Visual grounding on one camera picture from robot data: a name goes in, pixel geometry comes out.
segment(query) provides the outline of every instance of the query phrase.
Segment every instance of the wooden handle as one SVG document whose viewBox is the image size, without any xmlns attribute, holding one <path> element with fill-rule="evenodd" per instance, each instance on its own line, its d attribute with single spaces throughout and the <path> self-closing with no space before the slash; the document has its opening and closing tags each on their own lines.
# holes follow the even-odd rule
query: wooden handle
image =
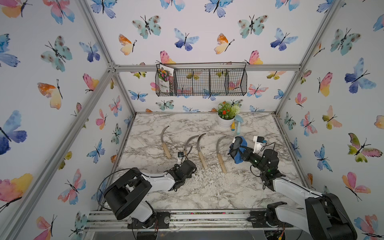
<svg viewBox="0 0 384 240">
<path fill-rule="evenodd" d="M 227 173 L 227 169 L 225 168 L 223 158 L 221 157 L 221 154 L 217 154 L 218 162 L 220 163 L 221 170 L 223 170 L 223 173 Z"/>
<path fill-rule="evenodd" d="M 164 152 L 165 152 L 166 155 L 167 155 L 167 158 L 170 159 L 170 153 L 169 153 L 169 150 L 168 150 L 168 148 L 167 148 L 166 143 L 163 142 L 162 145 L 163 145 Z"/>
<path fill-rule="evenodd" d="M 201 152 L 199 152 L 199 157 L 200 157 L 201 163 L 203 164 L 204 170 L 208 169 L 207 163 L 205 162 L 204 156 Z"/>
</svg>

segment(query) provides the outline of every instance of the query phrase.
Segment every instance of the marble surface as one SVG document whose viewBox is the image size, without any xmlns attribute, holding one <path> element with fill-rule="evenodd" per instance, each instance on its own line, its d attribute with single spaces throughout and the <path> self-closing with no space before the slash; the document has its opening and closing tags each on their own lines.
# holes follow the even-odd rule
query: marble surface
<svg viewBox="0 0 384 240">
<path fill-rule="evenodd" d="M 298 173 L 288 154 L 287 147 L 279 134 L 271 114 L 241 114 L 244 123 L 241 134 L 253 147 L 253 136 L 264 136 L 268 143 L 276 142 L 275 150 L 280 159 L 279 170 L 295 183 L 301 185 Z M 155 209 L 256 209 L 266 208 L 273 202 L 294 202 L 270 189 L 262 189 L 262 181 L 250 172 L 250 163 L 235 164 L 227 155 L 235 131 L 223 130 L 217 124 L 215 113 L 195 114 L 138 114 L 135 118 L 126 148 L 118 169 L 137 167 L 142 172 L 162 173 L 177 163 L 177 152 L 183 151 L 186 140 L 194 135 L 206 133 L 200 141 L 201 151 L 208 169 L 202 168 L 196 149 L 197 138 L 188 159 L 196 164 L 197 171 L 177 192 L 150 192 L 144 198 Z M 167 159 L 161 146 L 160 134 L 164 127 L 164 141 L 172 159 Z M 220 142 L 220 153 L 228 173 L 220 168 L 216 142 L 221 136 L 228 136 Z M 124 171 L 116 174 L 115 179 Z"/>
</svg>

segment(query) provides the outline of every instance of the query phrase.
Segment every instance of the black wire basket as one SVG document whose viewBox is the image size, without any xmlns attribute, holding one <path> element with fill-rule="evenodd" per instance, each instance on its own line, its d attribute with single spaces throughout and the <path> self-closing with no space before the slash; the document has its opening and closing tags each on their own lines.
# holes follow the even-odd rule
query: black wire basket
<svg viewBox="0 0 384 240">
<path fill-rule="evenodd" d="M 178 63 L 169 93 L 160 91 L 160 64 L 155 75 L 157 96 L 244 96 L 247 93 L 246 63 Z"/>
</svg>

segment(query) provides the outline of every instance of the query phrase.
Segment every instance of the blue butterfly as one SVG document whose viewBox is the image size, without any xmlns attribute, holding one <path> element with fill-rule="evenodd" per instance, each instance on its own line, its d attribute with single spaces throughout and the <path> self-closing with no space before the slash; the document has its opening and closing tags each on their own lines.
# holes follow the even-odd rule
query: blue butterfly
<svg viewBox="0 0 384 240">
<path fill-rule="evenodd" d="M 209 0 L 210 3 L 205 4 L 205 11 L 206 12 L 212 12 L 212 10 L 215 11 L 217 10 L 217 15 L 219 18 L 225 17 L 225 8 L 228 4 L 233 2 L 233 0 Z"/>
<path fill-rule="evenodd" d="M 110 18 L 116 17 L 115 12 L 113 12 L 110 8 L 113 8 L 113 6 L 117 3 L 118 0 L 92 0 L 94 4 L 91 5 L 91 8 L 94 13 L 99 13 L 101 9 L 103 9 L 102 13 L 105 13 Z"/>
<path fill-rule="evenodd" d="M 7 49 L 10 40 L 8 36 L 9 34 L 0 35 L 0 61 L 11 67 L 16 67 L 17 64 L 20 62 L 19 60 L 17 60 L 17 57 L 8 53 L 4 53 L 9 51 L 9 49 Z"/>
<path fill-rule="evenodd" d="M 96 150 L 94 150 L 94 151 L 92 151 L 92 152 L 87 154 L 87 157 L 94 157 L 93 158 L 93 162 L 94 163 L 97 163 L 99 161 L 100 155 L 104 155 L 104 153 L 105 153 L 104 148 L 101 148 L 101 142 L 102 142 L 102 140 L 100 139 L 97 148 L 95 147 Z"/>
<path fill-rule="evenodd" d="M 215 101 L 216 98 L 215 98 L 214 96 L 219 95 L 219 93 L 209 93 L 209 91 L 206 90 L 206 89 L 203 89 L 203 91 L 204 91 L 204 96 L 203 96 L 203 98 L 204 98 L 204 99 L 210 98 L 211 101 Z"/>
<path fill-rule="evenodd" d="M 156 104 L 159 106 L 159 108 L 162 111 L 164 111 L 166 108 L 173 109 L 174 105 L 172 103 L 173 103 L 173 100 L 169 100 L 167 102 L 161 101 L 161 102 L 156 103 Z"/>
<path fill-rule="evenodd" d="M 274 97 L 273 97 L 274 99 L 280 99 L 280 98 L 282 98 L 282 97 L 284 96 L 283 91 L 280 90 L 280 89 L 277 89 L 277 93 L 278 93 L 279 95 L 274 96 Z"/>
<path fill-rule="evenodd" d="M 98 53 L 96 53 L 97 51 L 99 51 L 96 43 L 93 46 L 91 46 L 91 43 L 89 43 L 89 46 L 88 46 L 85 43 L 79 42 L 79 45 L 80 45 L 80 47 L 83 48 L 84 52 L 88 53 L 87 60 L 90 63 L 93 62 L 93 57 L 98 61 L 100 60 L 100 55 Z"/>
<path fill-rule="evenodd" d="M 190 51 L 190 50 L 192 50 L 191 44 L 194 44 L 194 43 L 196 43 L 199 40 L 198 36 L 193 36 L 193 37 L 187 38 L 189 33 L 188 34 L 185 33 L 185 35 L 184 35 L 177 28 L 175 28 L 174 31 L 175 31 L 175 34 L 176 34 L 176 38 L 179 39 L 179 41 L 175 43 L 176 47 L 178 47 L 178 48 L 181 48 L 182 46 L 185 46 L 184 48 L 187 51 Z"/>
<path fill-rule="evenodd" d="M 299 148 L 299 146 L 297 145 L 297 137 L 295 138 L 295 140 L 293 141 L 293 143 L 291 143 L 291 145 L 292 145 L 293 150 L 294 150 L 295 153 L 296 153 L 296 156 L 299 157 L 299 158 L 301 158 L 301 154 L 300 154 L 300 152 L 299 152 L 299 150 L 298 150 L 298 149 L 300 149 L 300 148 Z"/>
<path fill-rule="evenodd" d="M 157 36 L 160 35 L 161 27 L 157 24 L 158 22 L 160 22 L 159 16 L 157 16 L 157 15 L 153 16 L 150 19 L 148 19 L 148 21 L 147 21 L 147 18 L 144 15 L 144 18 L 141 17 L 141 19 L 144 20 L 145 24 L 140 20 L 133 20 L 132 24 L 137 28 L 137 32 L 144 39 L 148 38 L 148 32 L 149 32 L 149 34 L 151 34 L 151 31 L 153 32 L 154 35 L 157 35 Z"/>
<path fill-rule="evenodd" d="M 354 69 L 354 73 L 346 73 L 344 78 L 344 80 L 347 83 L 352 82 L 352 84 L 349 86 L 350 93 L 357 93 L 359 89 L 359 85 L 362 89 L 372 89 L 376 87 L 376 83 L 371 82 L 370 80 L 363 77 L 365 75 L 370 74 L 370 73 L 366 73 L 367 71 L 363 73 L 363 69 L 364 69 L 363 58 L 359 59 L 358 63 L 353 69 Z"/>
<path fill-rule="evenodd" d="M 258 109 L 258 108 L 255 108 L 255 107 L 252 106 L 252 105 L 249 105 L 249 110 L 250 110 L 251 112 L 264 112 L 264 111 L 265 111 L 265 109 Z"/>
<path fill-rule="evenodd" d="M 187 108 L 186 106 L 183 106 L 183 109 L 184 109 L 184 111 L 186 111 L 186 112 L 199 112 L 198 109 L 194 109 L 194 110 L 192 110 L 192 108 Z"/>
<path fill-rule="evenodd" d="M 11 148 L 9 142 L 12 140 L 16 143 L 24 142 L 26 139 L 26 131 L 15 131 L 21 126 L 22 116 L 18 110 L 12 112 L 11 116 L 0 127 L 0 155 L 6 153 Z"/>
<path fill-rule="evenodd" d="M 286 44 L 293 43 L 294 41 L 296 41 L 296 39 L 299 38 L 298 36 L 287 37 L 288 35 L 289 33 L 286 33 L 284 35 L 283 31 L 280 28 L 277 28 L 275 35 L 276 41 L 271 42 L 271 47 L 276 48 L 277 46 L 279 46 L 279 50 L 283 51 L 287 48 Z"/>
<path fill-rule="evenodd" d="M 316 158 L 318 158 L 317 160 L 319 161 L 317 163 L 317 167 L 322 170 L 323 169 L 323 166 L 328 169 L 329 171 L 333 172 L 332 169 L 331 169 L 331 166 L 328 164 L 328 162 L 326 161 L 327 157 L 324 158 L 324 155 L 325 155 L 325 148 L 324 148 L 324 144 L 321 145 L 321 149 L 320 149 L 320 153 L 316 150 L 314 152 L 314 155 Z"/>
<path fill-rule="evenodd" d="M 148 93 L 140 94 L 140 92 L 139 93 L 135 93 L 135 92 L 132 92 L 131 90 L 128 90 L 128 92 L 130 92 L 132 94 L 132 96 L 131 96 L 132 100 L 140 100 L 142 102 L 145 102 L 144 97 L 148 95 Z"/>
</svg>

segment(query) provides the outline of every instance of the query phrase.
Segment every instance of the pink butterfly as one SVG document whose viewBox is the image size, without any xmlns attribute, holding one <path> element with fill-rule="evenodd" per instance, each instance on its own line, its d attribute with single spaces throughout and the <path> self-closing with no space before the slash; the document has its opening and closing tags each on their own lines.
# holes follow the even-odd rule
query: pink butterfly
<svg viewBox="0 0 384 240">
<path fill-rule="evenodd" d="M 343 175 L 342 177 L 344 184 L 346 185 L 346 188 L 351 190 L 354 195 L 356 195 L 357 201 L 361 198 L 356 194 L 357 192 L 362 192 L 362 193 L 371 193 L 371 190 L 367 188 L 366 186 L 360 185 L 356 186 L 356 174 L 353 172 L 349 172 L 347 176 Z"/>
<path fill-rule="evenodd" d="M 314 122 L 314 120 L 312 119 L 312 121 L 310 121 L 310 119 L 311 116 L 308 111 L 308 113 L 305 114 L 305 119 L 302 119 L 300 122 L 300 126 L 304 127 L 304 135 L 307 137 L 310 135 L 310 133 L 317 133 L 316 128 L 311 124 Z"/>
<path fill-rule="evenodd" d="M 249 88 L 250 91 L 247 93 L 247 96 L 250 97 L 252 95 L 255 95 L 256 98 L 259 98 L 262 96 L 262 92 L 265 92 L 268 88 L 260 88 L 260 85 L 255 88 L 254 85 L 250 84 Z"/>
<path fill-rule="evenodd" d="M 67 8 L 70 4 L 70 0 L 43 0 L 43 3 L 47 6 L 52 6 L 51 15 L 57 23 L 63 24 L 64 16 L 66 16 L 69 21 L 73 22 L 74 13 Z"/>
<path fill-rule="evenodd" d="M 113 99 L 113 103 L 109 105 L 111 111 L 113 111 L 113 115 L 115 115 L 115 117 L 118 116 L 118 111 L 121 111 L 122 110 L 122 106 L 120 104 L 120 95 L 116 98 L 116 101 L 115 99 Z"/>
<path fill-rule="evenodd" d="M 303 108 L 302 104 L 307 101 L 307 97 L 301 98 L 301 93 L 297 94 L 297 97 L 295 98 L 296 105 L 299 105 L 301 108 Z"/>
<path fill-rule="evenodd" d="M 51 237 L 53 237 L 52 234 L 52 228 L 53 228 L 53 221 L 57 218 L 55 215 L 53 215 L 52 222 L 49 224 L 43 217 L 38 217 L 36 219 L 36 224 L 39 229 L 46 229 L 43 231 L 40 235 L 35 237 L 33 240 L 49 240 Z"/>
<path fill-rule="evenodd" d="M 62 192 L 57 199 L 66 202 L 69 198 L 70 204 L 76 204 L 79 201 L 79 199 L 77 198 L 77 194 L 79 193 L 79 190 L 83 190 L 85 188 L 86 183 L 85 180 L 80 181 L 80 178 L 80 169 L 77 169 L 76 173 L 74 174 L 72 184 L 70 184 L 68 180 L 68 183 L 65 183 L 69 185 L 70 188 Z"/>
<path fill-rule="evenodd" d="M 99 109 L 99 114 L 101 118 L 96 119 L 96 125 L 100 126 L 100 130 L 102 130 L 104 128 L 105 119 L 107 119 L 107 115 L 105 115 L 104 117 L 103 111 L 101 109 Z"/>
</svg>

